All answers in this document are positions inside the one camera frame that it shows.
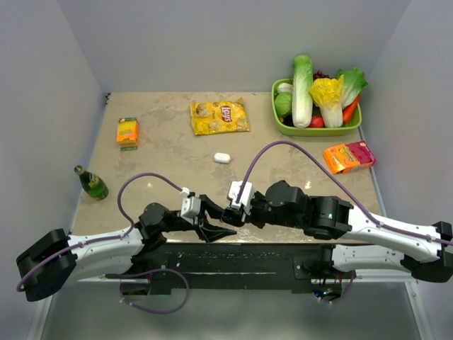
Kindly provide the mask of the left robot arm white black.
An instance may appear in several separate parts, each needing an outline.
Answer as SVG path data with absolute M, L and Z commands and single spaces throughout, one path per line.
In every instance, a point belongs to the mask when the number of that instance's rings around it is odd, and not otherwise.
M 37 240 L 16 259 L 21 279 L 17 291 L 35 302 L 54 295 L 65 284 L 104 274 L 126 273 L 142 276 L 149 254 L 166 243 L 165 233 L 194 231 L 204 242 L 214 242 L 236 234 L 225 227 L 211 225 L 224 211 L 207 196 L 183 199 L 180 210 L 169 210 L 160 203 L 145 207 L 137 222 L 128 228 L 76 236 L 54 229 Z

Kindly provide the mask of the white earbud charging case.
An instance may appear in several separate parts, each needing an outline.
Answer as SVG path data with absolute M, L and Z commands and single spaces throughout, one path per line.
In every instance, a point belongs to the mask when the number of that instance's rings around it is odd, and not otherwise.
M 213 155 L 213 160 L 219 164 L 229 164 L 231 156 L 227 153 L 217 152 Z

